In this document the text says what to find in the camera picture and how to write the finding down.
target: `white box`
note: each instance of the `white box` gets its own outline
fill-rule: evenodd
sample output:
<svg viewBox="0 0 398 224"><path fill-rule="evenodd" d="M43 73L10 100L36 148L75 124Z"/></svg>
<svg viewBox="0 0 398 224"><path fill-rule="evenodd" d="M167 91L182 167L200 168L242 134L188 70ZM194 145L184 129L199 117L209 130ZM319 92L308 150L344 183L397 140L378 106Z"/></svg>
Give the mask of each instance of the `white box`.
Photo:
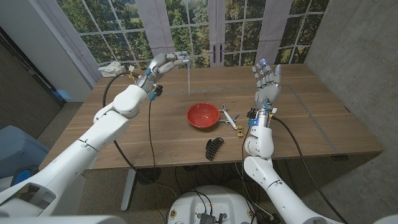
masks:
<svg viewBox="0 0 398 224"><path fill-rule="evenodd" d="M121 73L121 72L125 72L126 67L123 65L118 71L116 72L101 72L103 77L115 77L117 74Z"/></svg>

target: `floor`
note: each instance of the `floor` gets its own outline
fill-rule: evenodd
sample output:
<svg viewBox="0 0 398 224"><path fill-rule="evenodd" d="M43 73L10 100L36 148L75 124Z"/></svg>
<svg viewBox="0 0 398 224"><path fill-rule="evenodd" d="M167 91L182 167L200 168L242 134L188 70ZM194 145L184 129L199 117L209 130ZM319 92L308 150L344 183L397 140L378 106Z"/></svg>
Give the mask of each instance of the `floor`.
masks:
<svg viewBox="0 0 398 224"><path fill-rule="evenodd" d="M52 147L80 106L81 103L65 104L38 140ZM383 175L384 166L389 166L389 162L386 161L393 161L391 156L398 156L396 151L394 153L388 149L385 151L380 155L350 156L348 161L334 161L330 157L307 159L309 169L324 194L350 223L372 223L387 215L398 213L397 179L385 178L379 183L384 185L383 190L370 188L371 184L356 184L364 181L371 183L372 176ZM276 161L275 164L281 177L309 208L338 220L312 185L301 160ZM178 167L177 178L183 192L198 185L221 184L242 194L241 180L231 178L227 183L220 183L222 179L227 180L222 177L223 169L226 172L231 170L231 167L234 168L234 164L200 166L197 171L186 171L183 167ZM179 196L174 171L174 167L163 168L158 181L171 186ZM127 223L162 223L162 217L155 209L155 201L159 210L166 214L175 200L174 194L161 185L158 185L160 197L157 198L154 184L137 183L129 210L122 212L120 205L127 176L126 170L86 171L83 176L86 177L86 185L79 215L116 215ZM260 206L264 209L271 213L276 212L263 190L260 201Z"/></svg>

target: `robotic hand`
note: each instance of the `robotic hand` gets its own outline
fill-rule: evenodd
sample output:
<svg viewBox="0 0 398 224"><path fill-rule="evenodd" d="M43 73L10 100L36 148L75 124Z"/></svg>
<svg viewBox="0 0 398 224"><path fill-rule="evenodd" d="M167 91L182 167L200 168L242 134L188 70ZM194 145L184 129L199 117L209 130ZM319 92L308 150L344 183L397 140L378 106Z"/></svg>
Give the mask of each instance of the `robotic hand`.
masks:
<svg viewBox="0 0 398 224"><path fill-rule="evenodd" d="M156 89L156 82L158 82L164 74L171 71L175 66L183 65L189 62L188 52L180 51L171 54L160 53L156 55L150 62L145 76L138 79L137 86L141 87L147 93Z"/></svg>
<svg viewBox="0 0 398 224"><path fill-rule="evenodd" d="M94 123L108 111L117 111L127 119L135 117L139 112L139 103L145 103L148 96L150 96L150 100L154 100L156 96L160 96L163 87L156 83L163 75L171 71L174 67L183 65L189 61L187 54L186 51L181 51L156 55L145 71L145 75L138 79L137 85L128 86L114 98L112 103L99 110L94 117Z"/></svg>
<svg viewBox="0 0 398 224"><path fill-rule="evenodd" d="M261 59L260 63L252 67L254 78L256 78L257 92L254 97L256 106L270 108L276 101L280 92L280 65L272 71L266 60Z"/></svg>

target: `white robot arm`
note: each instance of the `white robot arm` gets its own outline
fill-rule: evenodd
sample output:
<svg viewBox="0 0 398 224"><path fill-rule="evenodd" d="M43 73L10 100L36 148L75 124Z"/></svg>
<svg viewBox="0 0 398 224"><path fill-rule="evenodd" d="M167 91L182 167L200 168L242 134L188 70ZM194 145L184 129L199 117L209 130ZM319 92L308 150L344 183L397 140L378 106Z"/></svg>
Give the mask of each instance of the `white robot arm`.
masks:
<svg viewBox="0 0 398 224"><path fill-rule="evenodd" d="M156 97L156 82L177 65L188 62L186 52L159 54L149 64L137 85L130 85L101 109L94 125L65 149L42 171L0 193L0 217L45 217L54 213L65 189L86 169L109 143L122 136L139 105ZM31 198L20 198L28 188L37 191Z"/></svg>
<svg viewBox="0 0 398 224"><path fill-rule="evenodd" d="M268 128L268 120L271 106L280 92L280 65L276 67L274 73L262 59L252 70L257 83L255 102L258 110L251 120L252 136L249 136L244 143L246 152L251 155L244 160L245 172L267 192L287 224L340 223L323 217L305 206L274 170L271 160L274 142L272 130Z"/></svg>

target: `gray wall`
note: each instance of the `gray wall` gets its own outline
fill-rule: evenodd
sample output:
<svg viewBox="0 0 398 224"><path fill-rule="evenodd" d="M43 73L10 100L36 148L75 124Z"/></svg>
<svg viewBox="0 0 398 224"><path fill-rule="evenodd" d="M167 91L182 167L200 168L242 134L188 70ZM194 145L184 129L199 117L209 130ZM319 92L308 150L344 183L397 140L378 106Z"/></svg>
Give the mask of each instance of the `gray wall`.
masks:
<svg viewBox="0 0 398 224"><path fill-rule="evenodd" d="M61 107L0 44L0 129L13 125L37 138Z"/></svg>
<svg viewBox="0 0 398 224"><path fill-rule="evenodd" d="M328 184L352 223L398 213L397 12L395 0L330 0L305 60L384 148Z"/></svg>
<svg viewBox="0 0 398 224"><path fill-rule="evenodd" d="M85 100L90 87L29 1L1 1L0 26L66 101Z"/></svg>

